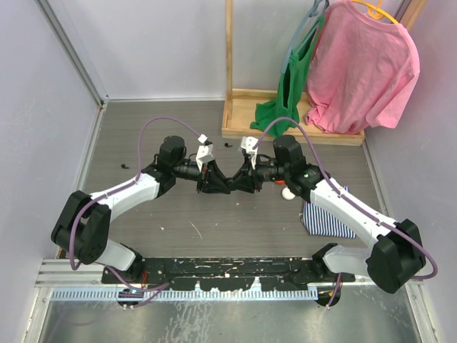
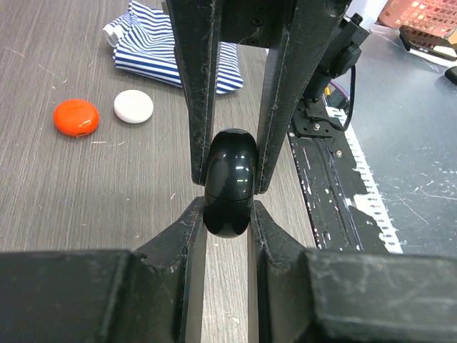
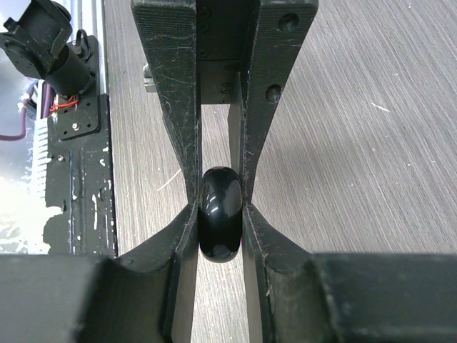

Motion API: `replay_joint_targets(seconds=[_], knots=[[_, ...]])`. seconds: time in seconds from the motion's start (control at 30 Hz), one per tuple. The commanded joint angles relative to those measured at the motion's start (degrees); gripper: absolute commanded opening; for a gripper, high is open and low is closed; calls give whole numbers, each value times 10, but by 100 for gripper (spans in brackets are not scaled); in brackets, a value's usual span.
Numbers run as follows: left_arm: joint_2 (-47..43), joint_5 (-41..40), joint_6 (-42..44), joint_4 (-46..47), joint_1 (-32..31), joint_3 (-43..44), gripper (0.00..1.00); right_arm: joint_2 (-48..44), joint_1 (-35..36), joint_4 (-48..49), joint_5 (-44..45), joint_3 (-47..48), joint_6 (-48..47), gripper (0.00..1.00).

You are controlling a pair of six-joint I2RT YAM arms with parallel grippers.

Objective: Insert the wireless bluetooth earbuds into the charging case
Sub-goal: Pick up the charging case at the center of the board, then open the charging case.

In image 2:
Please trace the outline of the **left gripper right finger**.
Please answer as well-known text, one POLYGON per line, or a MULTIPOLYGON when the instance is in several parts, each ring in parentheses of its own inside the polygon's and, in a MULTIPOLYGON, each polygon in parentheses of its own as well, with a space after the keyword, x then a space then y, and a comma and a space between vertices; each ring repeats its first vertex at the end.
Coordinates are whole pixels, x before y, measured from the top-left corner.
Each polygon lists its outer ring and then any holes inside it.
POLYGON ((255 202, 250 342, 454 342, 456 260, 311 249, 255 202))

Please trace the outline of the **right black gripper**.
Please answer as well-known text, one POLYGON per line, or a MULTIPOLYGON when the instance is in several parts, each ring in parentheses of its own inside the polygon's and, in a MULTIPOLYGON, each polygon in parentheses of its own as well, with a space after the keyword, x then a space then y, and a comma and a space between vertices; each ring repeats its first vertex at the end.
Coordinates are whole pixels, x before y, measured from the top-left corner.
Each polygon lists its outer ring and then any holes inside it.
POLYGON ((191 178, 206 182, 220 41, 267 48, 255 192, 268 190, 288 123, 350 1, 166 2, 189 118, 191 178))

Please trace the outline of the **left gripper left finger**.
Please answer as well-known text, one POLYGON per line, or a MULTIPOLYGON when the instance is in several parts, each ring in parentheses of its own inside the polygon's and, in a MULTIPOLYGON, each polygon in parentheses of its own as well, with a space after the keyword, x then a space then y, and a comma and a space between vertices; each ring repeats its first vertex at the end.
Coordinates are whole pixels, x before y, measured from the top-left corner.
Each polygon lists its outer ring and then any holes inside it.
POLYGON ((135 251, 1 254, 3 342, 199 342, 206 230, 195 198, 135 251))

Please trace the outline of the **blue striped cloth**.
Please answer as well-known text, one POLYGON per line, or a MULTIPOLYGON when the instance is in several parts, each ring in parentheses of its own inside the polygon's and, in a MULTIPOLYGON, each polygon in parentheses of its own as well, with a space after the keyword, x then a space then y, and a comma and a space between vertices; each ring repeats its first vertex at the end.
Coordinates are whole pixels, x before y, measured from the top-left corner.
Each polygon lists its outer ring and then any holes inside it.
MULTIPOLYGON (((162 9, 130 1, 127 11, 105 25, 103 33, 114 49, 116 68, 182 88, 171 20, 162 9)), ((219 53, 216 93, 241 89, 237 46, 222 42, 219 53)))

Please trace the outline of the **white earbud charging case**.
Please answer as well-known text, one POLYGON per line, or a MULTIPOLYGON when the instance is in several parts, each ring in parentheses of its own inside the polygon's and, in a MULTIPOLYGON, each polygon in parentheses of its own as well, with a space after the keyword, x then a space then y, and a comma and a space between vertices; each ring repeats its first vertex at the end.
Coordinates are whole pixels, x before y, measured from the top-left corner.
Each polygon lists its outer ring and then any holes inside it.
POLYGON ((141 124, 149 120, 154 111, 150 96, 142 91, 129 89, 114 99, 114 112, 128 124, 141 124))

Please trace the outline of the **orange earbud charging case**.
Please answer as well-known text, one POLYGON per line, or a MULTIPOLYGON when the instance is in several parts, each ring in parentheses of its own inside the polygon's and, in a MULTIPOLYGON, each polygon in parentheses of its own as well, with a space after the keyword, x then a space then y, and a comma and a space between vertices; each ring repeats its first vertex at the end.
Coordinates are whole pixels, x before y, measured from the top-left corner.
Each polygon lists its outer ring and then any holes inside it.
POLYGON ((87 100, 68 99, 55 108, 53 120, 55 127, 64 135, 87 136, 99 125, 99 111, 87 100))

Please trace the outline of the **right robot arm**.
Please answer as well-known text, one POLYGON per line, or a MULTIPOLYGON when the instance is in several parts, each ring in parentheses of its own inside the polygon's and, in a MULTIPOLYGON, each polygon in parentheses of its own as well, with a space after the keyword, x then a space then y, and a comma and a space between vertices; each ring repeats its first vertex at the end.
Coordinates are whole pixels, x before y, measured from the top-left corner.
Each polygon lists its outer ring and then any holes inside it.
POLYGON ((206 181, 219 48, 268 49, 257 130, 255 190, 267 191, 288 123, 301 99, 315 101, 345 74, 368 36, 348 1, 168 1, 175 57, 189 113, 191 177, 206 181))

